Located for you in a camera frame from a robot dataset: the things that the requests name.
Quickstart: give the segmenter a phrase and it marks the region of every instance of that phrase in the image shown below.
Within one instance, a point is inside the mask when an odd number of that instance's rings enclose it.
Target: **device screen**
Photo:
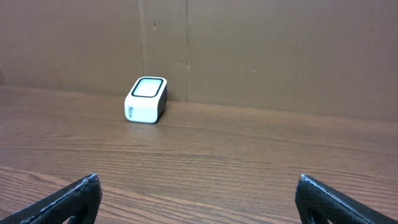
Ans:
[[[159,91],[163,80],[159,78],[143,78],[139,81],[134,91],[133,96],[154,97]]]

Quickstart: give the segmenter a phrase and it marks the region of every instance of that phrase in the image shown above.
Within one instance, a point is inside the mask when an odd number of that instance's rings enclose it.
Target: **white cube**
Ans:
[[[167,80],[141,77],[124,100],[124,114],[129,121],[155,123],[166,108]]]

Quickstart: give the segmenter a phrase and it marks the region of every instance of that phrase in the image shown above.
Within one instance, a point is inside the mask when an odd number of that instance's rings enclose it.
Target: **wooden table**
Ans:
[[[0,218],[92,172],[97,223],[298,223],[300,174],[398,219],[398,124],[0,87]]]

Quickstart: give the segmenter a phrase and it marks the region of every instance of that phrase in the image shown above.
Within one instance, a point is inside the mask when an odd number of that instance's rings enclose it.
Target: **cardboard wall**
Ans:
[[[395,0],[3,0],[3,83],[398,121]]]

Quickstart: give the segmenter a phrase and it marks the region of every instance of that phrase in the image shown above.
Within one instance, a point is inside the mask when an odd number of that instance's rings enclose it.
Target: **brown cardboard backdrop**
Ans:
[[[139,1],[1,1],[3,80],[398,121],[398,1]]]

